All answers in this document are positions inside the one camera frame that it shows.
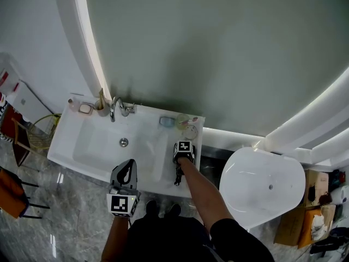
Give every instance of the person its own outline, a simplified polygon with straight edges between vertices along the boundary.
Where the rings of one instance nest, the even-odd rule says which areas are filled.
[[[193,163],[186,157],[178,158],[178,163],[204,226],[194,218],[180,217],[179,205],[159,218],[152,200],[147,214],[129,230],[127,218],[115,217],[102,262],[274,261],[269,250],[233,219],[217,188]]]

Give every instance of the white sink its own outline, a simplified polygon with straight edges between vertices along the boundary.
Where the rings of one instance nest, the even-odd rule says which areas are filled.
[[[227,161],[219,191],[235,220],[249,229],[295,208],[305,174],[293,158],[244,147]]]
[[[93,103],[94,98],[77,98],[81,102]],[[161,116],[176,118],[178,113],[136,106],[136,113],[123,117],[115,109],[115,122],[110,117],[100,117],[96,112],[85,116],[72,112],[68,105],[64,109],[50,146],[48,159],[82,174],[109,182],[112,170],[120,163],[135,159],[137,163],[137,189],[190,197],[185,177],[175,186],[175,165],[172,162],[173,146],[183,139],[177,128],[165,128],[159,124]],[[196,167],[200,167],[202,128],[204,118],[199,117],[195,126],[198,136]],[[122,147],[120,139],[126,138],[128,145]]]

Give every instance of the black shirt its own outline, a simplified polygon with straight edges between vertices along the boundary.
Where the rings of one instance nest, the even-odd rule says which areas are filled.
[[[123,261],[263,261],[274,262],[269,250],[233,219],[210,230],[194,218],[141,218],[128,232]]]

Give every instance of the person's left arm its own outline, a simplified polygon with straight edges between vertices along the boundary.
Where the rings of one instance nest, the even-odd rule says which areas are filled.
[[[115,217],[102,252],[101,262],[115,262],[122,257],[127,242],[127,233],[127,218]]]

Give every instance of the chair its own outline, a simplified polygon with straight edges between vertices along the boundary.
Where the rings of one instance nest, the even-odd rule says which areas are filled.
[[[49,209],[50,207],[29,203],[30,197],[26,196],[23,186],[39,187],[36,184],[23,182],[16,174],[0,167],[0,207],[14,218],[37,218],[38,216],[26,216],[29,206]]]

